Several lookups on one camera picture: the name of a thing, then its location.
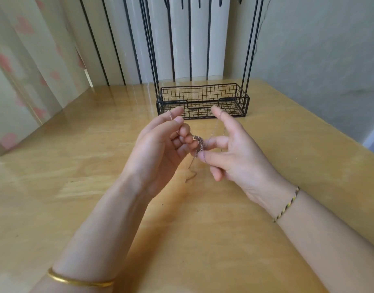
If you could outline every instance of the hand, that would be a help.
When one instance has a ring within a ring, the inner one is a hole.
[[[121,177],[131,180],[151,199],[175,174],[180,162],[198,146],[176,107],[153,119],[139,134]]]
[[[272,196],[282,187],[294,187],[272,166],[257,143],[248,135],[243,126],[226,111],[212,107],[229,132],[229,137],[213,137],[205,142],[205,151],[198,153],[201,161],[210,165],[216,181],[227,178],[236,182],[253,201],[266,210]],[[221,148],[227,152],[208,150]]]

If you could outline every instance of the gray wall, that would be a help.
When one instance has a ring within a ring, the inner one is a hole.
[[[249,19],[250,28],[254,2],[239,6],[232,0],[227,77],[242,77],[249,37],[244,24]],[[374,0],[265,0],[267,5],[251,77],[363,142],[374,129]]]

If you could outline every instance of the person's right hand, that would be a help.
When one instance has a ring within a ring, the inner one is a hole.
[[[229,137],[213,137],[205,142],[205,151],[198,153],[201,161],[210,165],[216,181],[224,177],[236,182],[253,201],[267,211],[271,200],[283,187],[294,189],[268,161],[257,143],[248,135],[243,126],[226,111],[212,107],[213,114],[219,118],[229,132]],[[227,152],[212,152],[214,148]]]

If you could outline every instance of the person's left hand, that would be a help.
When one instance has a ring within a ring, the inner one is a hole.
[[[151,199],[175,174],[180,162],[198,146],[190,126],[176,107],[153,119],[139,134],[121,177],[125,177]]]

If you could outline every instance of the black wire basket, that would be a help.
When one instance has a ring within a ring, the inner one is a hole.
[[[177,106],[184,107],[184,119],[215,118],[211,112],[216,105],[233,117],[245,117],[249,96],[237,83],[162,87],[156,102],[158,114]]]

